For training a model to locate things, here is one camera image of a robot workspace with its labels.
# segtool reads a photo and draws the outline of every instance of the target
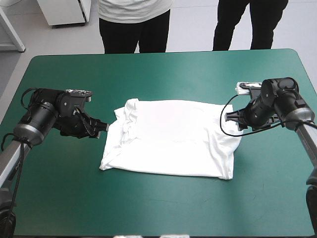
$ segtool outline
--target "person's leg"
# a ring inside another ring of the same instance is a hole
[[[213,51],[227,51],[235,26],[239,23],[249,0],[219,0],[218,24],[214,30]]]
[[[141,35],[142,23],[125,24],[99,19],[99,31],[105,54],[134,53]]]
[[[139,40],[140,53],[166,51],[170,10],[144,22]]]
[[[273,30],[282,18],[282,13],[287,3],[288,0],[251,0],[251,50],[271,49]]]

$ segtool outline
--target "folded shirt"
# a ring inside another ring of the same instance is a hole
[[[233,177],[233,152],[241,138],[225,135],[219,126],[224,105],[167,100],[130,99],[115,110],[100,169]],[[228,105],[223,112],[233,111]],[[233,121],[222,118],[223,129],[242,134]]]

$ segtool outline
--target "white t-shirt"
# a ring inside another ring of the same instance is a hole
[[[101,19],[117,23],[139,23],[157,17],[172,6],[173,0],[99,0]]]
[[[233,177],[233,152],[241,138],[220,130],[223,105],[166,100],[130,99],[115,110],[100,169],[118,168],[136,172],[180,176]],[[233,121],[222,127],[242,134]]]

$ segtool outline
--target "silver metal arm segment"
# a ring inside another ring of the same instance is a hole
[[[24,158],[31,150],[27,144],[24,145]],[[0,187],[13,171],[20,157],[21,142],[13,140],[0,154]]]
[[[298,134],[314,168],[317,168],[317,130],[309,125],[300,125],[296,133]]]

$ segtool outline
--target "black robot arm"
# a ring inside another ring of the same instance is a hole
[[[317,126],[314,124],[314,112],[299,94],[299,86],[293,78],[267,79],[261,87],[248,87],[241,83],[240,87],[250,90],[251,101],[246,108],[227,113],[226,120],[237,122],[240,130],[248,126],[261,130],[280,122],[298,134],[314,166],[306,182],[311,185],[306,200],[317,234]]]
[[[35,90],[28,107],[23,96]],[[108,124],[90,117],[84,111],[90,102],[92,92],[84,90],[28,89],[22,95],[21,104],[27,113],[13,130],[13,141],[0,154],[0,235],[13,237],[15,215],[12,212],[22,165],[33,146],[43,142],[51,128],[63,136],[98,138],[101,131],[108,130]],[[13,194],[11,183],[18,172]]]
[[[40,144],[52,127],[63,136],[98,138],[108,124],[85,113],[85,102],[90,102],[91,96],[91,91],[84,90],[37,89],[13,133],[26,138],[31,146]]]

